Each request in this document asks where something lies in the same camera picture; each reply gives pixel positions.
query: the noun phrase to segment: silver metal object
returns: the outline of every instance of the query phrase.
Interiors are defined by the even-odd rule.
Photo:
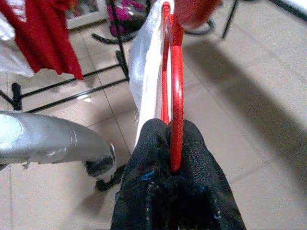
[[[116,171],[110,146],[94,131],[56,117],[0,111],[0,170],[5,165],[31,162],[83,161],[89,175],[109,178]]]

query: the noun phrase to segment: tiled floor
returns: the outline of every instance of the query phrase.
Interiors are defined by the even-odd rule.
[[[224,170],[249,230],[307,229],[307,25],[268,1],[240,2],[228,37],[232,1],[213,15],[216,31],[184,38],[185,117]],[[116,63],[117,46],[91,38],[106,25],[71,32],[83,72]],[[128,51],[130,43],[125,44]],[[71,75],[42,70],[31,79],[0,75],[11,95]],[[120,68],[24,100],[24,110],[123,78]],[[0,100],[0,109],[12,109]],[[114,143],[119,164],[133,151],[138,112],[127,83],[42,112],[91,128]],[[1,230],[109,229],[114,194],[94,190],[79,162],[11,165],[0,172]]]

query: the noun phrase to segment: gloved hand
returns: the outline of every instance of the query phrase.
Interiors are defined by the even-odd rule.
[[[227,179],[200,131],[184,121],[177,219],[180,229],[245,230]]]
[[[244,230],[223,171],[207,150],[200,131],[184,122],[182,163],[169,166],[170,128],[146,122],[127,163],[116,196],[112,230]]]
[[[169,167],[167,125],[147,121],[116,194],[112,230],[166,230],[176,198]]]

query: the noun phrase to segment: red metal hook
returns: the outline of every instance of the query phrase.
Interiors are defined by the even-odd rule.
[[[162,60],[162,110],[161,119],[169,123],[167,101],[167,59],[171,51],[172,63],[172,121],[170,158],[172,172],[180,168],[183,142],[184,76],[182,61],[183,26],[193,29],[202,25],[220,0],[176,0],[175,13],[170,14],[168,2],[163,4],[164,44]]]
[[[179,25],[175,15],[169,14],[168,2],[163,4],[164,20],[164,48],[162,61],[162,120],[169,123],[167,101],[167,58],[171,51],[172,63],[172,121],[170,139],[171,170],[176,173],[180,168],[183,142],[183,61],[182,61],[182,38],[184,29]]]

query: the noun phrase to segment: red cloth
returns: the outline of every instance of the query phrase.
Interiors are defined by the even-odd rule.
[[[25,0],[26,22],[21,22],[0,0],[0,11],[15,29],[15,42],[34,72],[54,69],[83,79],[81,67],[69,41],[65,10],[72,0]]]

